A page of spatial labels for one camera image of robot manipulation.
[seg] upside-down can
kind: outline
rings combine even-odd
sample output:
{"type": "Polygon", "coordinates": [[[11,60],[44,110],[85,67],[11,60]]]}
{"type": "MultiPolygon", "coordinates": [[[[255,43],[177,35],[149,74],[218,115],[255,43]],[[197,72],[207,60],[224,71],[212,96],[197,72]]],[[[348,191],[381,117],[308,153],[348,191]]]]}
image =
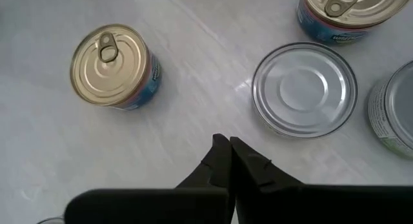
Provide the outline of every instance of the upside-down can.
{"type": "Polygon", "coordinates": [[[379,82],[368,100],[368,118],[381,142],[413,159],[413,62],[379,82]]]}
{"type": "Polygon", "coordinates": [[[125,25],[107,25],[76,49],[70,79],[77,95],[98,106],[132,110],[157,92],[161,65],[142,37],[125,25]]]}
{"type": "Polygon", "coordinates": [[[312,38],[331,45],[352,43],[398,13],[409,0],[300,0],[297,16],[312,38]]]}

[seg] white table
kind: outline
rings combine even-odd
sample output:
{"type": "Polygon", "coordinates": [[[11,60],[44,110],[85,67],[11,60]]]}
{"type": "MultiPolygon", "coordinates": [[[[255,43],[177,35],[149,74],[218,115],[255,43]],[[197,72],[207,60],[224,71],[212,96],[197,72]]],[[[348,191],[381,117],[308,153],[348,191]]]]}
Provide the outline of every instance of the white table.
{"type": "Polygon", "coordinates": [[[211,147],[238,136],[305,183],[413,184],[413,162],[381,146],[370,88],[413,59],[413,4],[337,50],[359,81],[350,121],[322,139],[277,136],[252,108],[250,81],[272,49],[309,41],[298,0],[0,0],[0,217],[35,223],[91,188],[172,188],[211,147]],[[94,107],[73,92],[73,51],[109,23],[135,28],[164,68],[143,108],[94,107]]]}

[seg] can label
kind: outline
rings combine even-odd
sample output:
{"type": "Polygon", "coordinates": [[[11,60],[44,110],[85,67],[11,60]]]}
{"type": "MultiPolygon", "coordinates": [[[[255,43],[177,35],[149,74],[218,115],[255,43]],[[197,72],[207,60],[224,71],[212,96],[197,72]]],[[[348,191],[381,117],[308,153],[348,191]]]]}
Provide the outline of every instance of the can label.
{"type": "Polygon", "coordinates": [[[368,100],[368,118],[374,132],[387,148],[399,155],[413,159],[413,149],[397,137],[387,118],[385,97],[388,82],[389,79],[386,79],[373,88],[368,100]]]}
{"type": "Polygon", "coordinates": [[[149,52],[149,64],[148,68],[150,68],[149,76],[146,78],[146,81],[142,81],[144,85],[141,89],[137,92],[136,95],[132,96],[126,104],[122,104],[120,108],[122,110],[133,110],[135,108],[139,108],[140,106],[144,105],[148,101],[152,99],[154,94],[157,92],[159,88],[159,84],[161,82],[161,65],[157,60],[156,56],[149,52]]]}
{"type": "Polygon", "coordinates": [[[349,29],[332,26],[318,18],[308,7],[306,0],[300,0],[297,17],[302,29],[313,39],[331,45],[344,45],[364,37],[372,28],[349,29]]]}

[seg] can lid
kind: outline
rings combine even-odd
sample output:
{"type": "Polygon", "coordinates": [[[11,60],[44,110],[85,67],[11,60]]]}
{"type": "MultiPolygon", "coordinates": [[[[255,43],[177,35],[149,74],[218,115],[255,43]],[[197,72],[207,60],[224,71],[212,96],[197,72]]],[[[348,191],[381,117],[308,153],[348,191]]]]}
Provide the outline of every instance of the can lid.
{"type": "Polygon", "coordinates": [[[39,222],[38,224],[65,224],[63,218],[49,218],[39,222]]]}
{"type": "Polygon", "coordinates": [[[400,68],[386,91],[386,111],[395,134],[413,148],[413,61],[400,68]]]}
{"type": "Polygon", "coordinates": [[[134,94],[147,63],[148,50],[135,30],[107,25],[94,30],[80,43],[70,66],[70,78],[85,101],[111,106],[134,94]]]}
{"type": "Polygon", "coordinates": [[[358,98],[356,77],[335,51],[292,43],[271,52],[252,81],[254,105],[280,134],[315,138],[341,127],[358,98]]]}
{"type": "Polygon", "coordinates": [[[398,13],[409,0],[307,0],[317,16],[348,28],[374,26],[398,13]]]}

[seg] white surface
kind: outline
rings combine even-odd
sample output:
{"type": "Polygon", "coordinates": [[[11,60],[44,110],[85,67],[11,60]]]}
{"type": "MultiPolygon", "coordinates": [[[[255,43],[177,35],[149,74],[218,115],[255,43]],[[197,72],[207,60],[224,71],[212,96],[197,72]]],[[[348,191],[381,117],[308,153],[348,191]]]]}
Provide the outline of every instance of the white surface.
{"type": "Polygon", "coordinates": [[[170,188],[199,163],[212,134],[238,136],[305,183],[413,184],[413,162],[382,147],[365,101],[412,59],[413,5],[362,42],[335,48],[353,66],[351,120],[312,141],[259,122],[250,80],[272,49],[309,38],[298,0],[0,0],[0,217],[57,216],[91,188],[170,188]],[[164,68],[159,93],[133,112],[93,107],[72,91],[72,53],[93,29],[135,28],[164,68]]]}

